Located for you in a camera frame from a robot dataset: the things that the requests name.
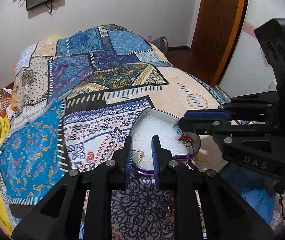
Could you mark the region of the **dark bag on floor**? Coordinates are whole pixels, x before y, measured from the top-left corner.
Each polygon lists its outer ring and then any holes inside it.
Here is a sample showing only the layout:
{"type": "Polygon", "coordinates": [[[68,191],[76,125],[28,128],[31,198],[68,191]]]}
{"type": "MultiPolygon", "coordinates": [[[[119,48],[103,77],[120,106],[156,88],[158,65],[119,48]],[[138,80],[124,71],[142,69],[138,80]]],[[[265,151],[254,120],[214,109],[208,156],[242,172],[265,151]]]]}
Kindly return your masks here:
{"type": "Polygon", "coordinates": [[[166,56],[168,52],[168,41],[165,36],[159,37],[151,41],[151,44],[155,45],[166,56]]]}

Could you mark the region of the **wooden wardrobe cabinet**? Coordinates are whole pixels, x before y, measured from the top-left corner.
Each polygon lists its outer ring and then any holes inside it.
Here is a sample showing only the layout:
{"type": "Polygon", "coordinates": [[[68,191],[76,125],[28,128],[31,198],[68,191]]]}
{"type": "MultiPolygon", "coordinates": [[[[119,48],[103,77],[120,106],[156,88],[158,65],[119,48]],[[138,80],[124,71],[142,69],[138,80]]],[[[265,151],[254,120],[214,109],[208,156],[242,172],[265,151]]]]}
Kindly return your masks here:
{"type": "Polygon", "coordinates": [[[228,65],[245,19],[248,0],[201,0],[191,52],[215,86],[228,65]]]}

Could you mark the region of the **white sliding door hearts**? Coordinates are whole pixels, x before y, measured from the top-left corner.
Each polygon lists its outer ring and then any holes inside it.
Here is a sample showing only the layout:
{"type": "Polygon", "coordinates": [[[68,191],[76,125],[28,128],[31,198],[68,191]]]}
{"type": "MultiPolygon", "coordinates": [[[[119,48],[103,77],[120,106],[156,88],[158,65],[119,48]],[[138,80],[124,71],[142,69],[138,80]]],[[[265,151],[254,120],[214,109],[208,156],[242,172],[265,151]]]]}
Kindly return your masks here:
{"type": "Polygon", "coordinates": [[[267,59],[277,56],[272,41],[259,41],[255,29],[273,18],[285,18],[285,0],[248,0],[239,40],[219,84],[229,97],[275,90],[276,80],[267,59]]]}

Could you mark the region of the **patchwork blue quilt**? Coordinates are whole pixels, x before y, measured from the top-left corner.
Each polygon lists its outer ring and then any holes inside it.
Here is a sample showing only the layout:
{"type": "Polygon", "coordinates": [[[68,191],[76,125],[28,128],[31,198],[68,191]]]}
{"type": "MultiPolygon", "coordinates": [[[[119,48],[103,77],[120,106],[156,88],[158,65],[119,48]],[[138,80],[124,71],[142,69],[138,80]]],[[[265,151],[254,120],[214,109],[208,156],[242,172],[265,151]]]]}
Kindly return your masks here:
{"type": "Polygon", "coordinates": [[[229,99],[136,33],[107,24],[39,42],[22,53],[15,75],[17,109],[0,146],[0,192],[13,229],[70,170],[94,170],[127,136],[132,168],[127,188],[111,193],[111,239],[175,239],[174,222],[149,209],[157,199],[174,202],[157,187],[153,136],[177,161],[225,180],[211,135],[184,132],[178,122],[229,99]]]}

